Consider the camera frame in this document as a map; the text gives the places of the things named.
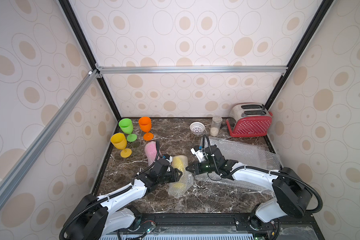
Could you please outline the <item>pink bubble glass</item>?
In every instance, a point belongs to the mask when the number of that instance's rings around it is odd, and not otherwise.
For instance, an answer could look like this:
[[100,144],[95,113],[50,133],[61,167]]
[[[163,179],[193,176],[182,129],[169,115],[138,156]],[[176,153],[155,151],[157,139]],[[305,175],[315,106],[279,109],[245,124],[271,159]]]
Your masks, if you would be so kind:
[[145,146],[145,154],[148,160],[148,166],[151,166],[155,161],[160,158],[161,152],[158,154],[158,149],[160,149],[159,141],[150,141]]

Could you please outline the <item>clear bubble wrap sheet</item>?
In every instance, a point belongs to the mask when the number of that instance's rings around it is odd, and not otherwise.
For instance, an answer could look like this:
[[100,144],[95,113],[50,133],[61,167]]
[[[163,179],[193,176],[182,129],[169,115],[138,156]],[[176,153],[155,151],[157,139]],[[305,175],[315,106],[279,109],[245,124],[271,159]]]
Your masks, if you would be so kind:
[[[280,156],[269,152],[267,148],[215,137],[210,137],[210,142],[212,145],[216,145],[219,148],[225,159],[236,160],[244,165],[266,170],[279,170],[281,168]],[[220,186],[227,185],[254,191],[263,191],[267,189],[251,182],[222,180],[216,173],[197,175],[195,176],[195,179],[198,181],[215,183]]]

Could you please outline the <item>orange bubble glass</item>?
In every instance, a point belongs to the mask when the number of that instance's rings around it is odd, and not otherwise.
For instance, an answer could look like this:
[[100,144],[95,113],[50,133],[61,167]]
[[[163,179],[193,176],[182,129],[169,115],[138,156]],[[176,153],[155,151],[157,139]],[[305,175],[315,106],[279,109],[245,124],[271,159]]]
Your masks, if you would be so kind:
[[149,117],[141,117],[139,119],[140,129],[145,133],[143,139],[145,141],[151,141],[154,138],[154,134],[151,133],[152,129],[152,120]]

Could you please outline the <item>beige bubble glass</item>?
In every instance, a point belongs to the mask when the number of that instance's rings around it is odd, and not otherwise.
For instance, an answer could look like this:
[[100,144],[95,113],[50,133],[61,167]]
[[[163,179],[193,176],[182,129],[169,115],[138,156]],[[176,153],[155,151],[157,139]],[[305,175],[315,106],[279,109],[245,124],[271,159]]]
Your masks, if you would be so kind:
[[116,149],[121,151],[120,155],[122,158],[128,158],[132,154],[132,150],[127,148],[127,139],[124,134],[114,134],[110,141]]

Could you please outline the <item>green wine glass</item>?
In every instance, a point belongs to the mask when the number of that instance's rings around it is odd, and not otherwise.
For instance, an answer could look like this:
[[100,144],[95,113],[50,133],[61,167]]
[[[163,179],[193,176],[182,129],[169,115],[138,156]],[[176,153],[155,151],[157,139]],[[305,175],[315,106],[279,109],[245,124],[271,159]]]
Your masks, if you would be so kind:
[[124,118],[119,121],[119,127],[127,135],[127,141],[132,143],[137,140],[137,135],[133,134],[134,126],[131,119]]

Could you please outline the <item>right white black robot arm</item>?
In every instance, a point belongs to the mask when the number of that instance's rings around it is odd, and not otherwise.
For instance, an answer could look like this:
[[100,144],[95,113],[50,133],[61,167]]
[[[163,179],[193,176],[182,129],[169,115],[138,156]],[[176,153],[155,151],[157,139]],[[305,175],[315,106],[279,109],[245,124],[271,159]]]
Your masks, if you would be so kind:
[[223,180],[248,182],[274,192],[273,199],[252,210],[249,221],[254,227],[284,216],[301,219],[323,208],[320,194],[290,168],[265,170],[228,160],[216,145],[192,148],[191,152],[198,160],[186,169],[194,175],[214,172]]

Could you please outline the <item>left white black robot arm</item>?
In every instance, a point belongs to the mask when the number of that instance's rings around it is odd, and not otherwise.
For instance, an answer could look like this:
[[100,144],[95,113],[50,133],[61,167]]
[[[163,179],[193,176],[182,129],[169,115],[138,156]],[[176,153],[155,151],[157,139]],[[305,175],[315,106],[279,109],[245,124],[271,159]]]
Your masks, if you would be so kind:
[[171,165],[172,159],[161,158],[132,181],[109,194],[86,195],[64,223],[61,240],[98,240],[102,236],[126,229],[139,222],[139,212],[129,204],[154,191],[159,185],[176,183],[183,172]]

